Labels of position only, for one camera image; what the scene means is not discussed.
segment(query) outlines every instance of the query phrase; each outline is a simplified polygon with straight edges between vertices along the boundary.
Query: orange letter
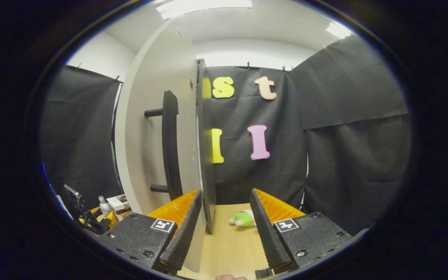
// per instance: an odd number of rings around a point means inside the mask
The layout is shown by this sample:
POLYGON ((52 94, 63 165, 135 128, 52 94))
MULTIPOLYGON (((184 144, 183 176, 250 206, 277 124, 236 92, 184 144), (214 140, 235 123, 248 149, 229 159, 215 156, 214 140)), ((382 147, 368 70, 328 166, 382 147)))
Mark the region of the orange letter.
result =
POLYGON ((274 81, 269 81, 266 76, 256 79, 254 83, 258 85, 258 91, 264 99, 273 100, 278 96, 275 92, 271 92, 270 86, 274 85, 274 81))

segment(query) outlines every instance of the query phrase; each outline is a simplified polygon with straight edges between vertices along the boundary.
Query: green plush toy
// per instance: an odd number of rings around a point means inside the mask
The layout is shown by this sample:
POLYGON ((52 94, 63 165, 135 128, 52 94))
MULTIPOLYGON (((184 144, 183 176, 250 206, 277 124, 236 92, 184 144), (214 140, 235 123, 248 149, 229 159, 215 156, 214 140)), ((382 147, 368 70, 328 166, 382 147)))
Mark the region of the green plush toy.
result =
POLYGON ((238 214, 229 220, 229 223, 239 227, 255 225, 254 213, 252 210, 239 211, 238 214))

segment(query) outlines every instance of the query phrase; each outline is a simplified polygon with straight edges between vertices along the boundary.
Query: black fabric backdrop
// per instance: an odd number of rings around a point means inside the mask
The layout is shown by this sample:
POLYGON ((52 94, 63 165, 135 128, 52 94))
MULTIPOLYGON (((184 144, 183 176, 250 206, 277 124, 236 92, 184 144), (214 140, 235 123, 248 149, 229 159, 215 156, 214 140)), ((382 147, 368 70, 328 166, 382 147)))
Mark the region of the black fabric backdrop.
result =
POLYGON ((208 67, 210 80, 233 79, 234 95, 212 97, 212 125, 221 129, 220 152, 224 162, 215 164, 217 204, 247 203, 258 188, 291 205, 300 206, 306 175, 306 142, 295 95, 295 85, 280 70, 242 67, 208 67), (260 96, 254 80, 274 81, 274 100, 260 96), (247 127, 267 126, 265 139, 271 156, 253 161, 252 139, 247 127))
POLYGON ((350 234, 375 221, 401 186, 410 152, 404 91, 379 54, 347 37, 293 69, 208 67, 233 78, 230 98, 212 99, 224 162, 215 165, 217 204, 249 202, 254 187, 320 211, 350 234), (254 80, 275 82, 263 99, 254 80), (264 124, 270 158, 252 161, 247 127, 264 124), (307 174, 307 156, 309 170, 307 174))
POLYGON ((89 209, 98 196, 123 193, 112 159, 112 115, 119 82, 65 66, 49 87, 40 126, 48 181, 73 217, 77 211, 64 184, 80 192, 89 209))

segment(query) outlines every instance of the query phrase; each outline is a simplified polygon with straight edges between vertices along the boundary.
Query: wooden table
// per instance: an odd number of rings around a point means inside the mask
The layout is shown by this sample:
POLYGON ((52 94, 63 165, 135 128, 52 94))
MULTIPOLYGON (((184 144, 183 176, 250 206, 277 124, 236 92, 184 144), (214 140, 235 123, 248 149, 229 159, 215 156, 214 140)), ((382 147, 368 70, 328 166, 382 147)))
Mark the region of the wooden table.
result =
POLYGON ((255 279, 255 271, 268 267, 257 227, 229 225, 238 211, 250 209, 249 203, 216 205, 213 234, 205 234, 199 273, 183 267, 177 274, 187 278, 213 280, 231 274, 255 279))

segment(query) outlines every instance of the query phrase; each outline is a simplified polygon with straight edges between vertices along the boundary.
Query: door handle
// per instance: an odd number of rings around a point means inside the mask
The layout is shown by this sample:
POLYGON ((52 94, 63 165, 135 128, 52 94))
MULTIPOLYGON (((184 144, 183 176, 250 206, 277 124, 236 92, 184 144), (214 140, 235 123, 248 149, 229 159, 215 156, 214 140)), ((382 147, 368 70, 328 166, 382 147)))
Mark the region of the door handle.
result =
POLYGON ((147 118, 162 116, 163 165, 167 180, 167 186, 151 184, 150 190, 169 193, 170 200, 183 195, 177 155, 177 114, 179 114, 177 97, 170 90, 164 92, 161 109, 144 111, 144 117, 147 118))

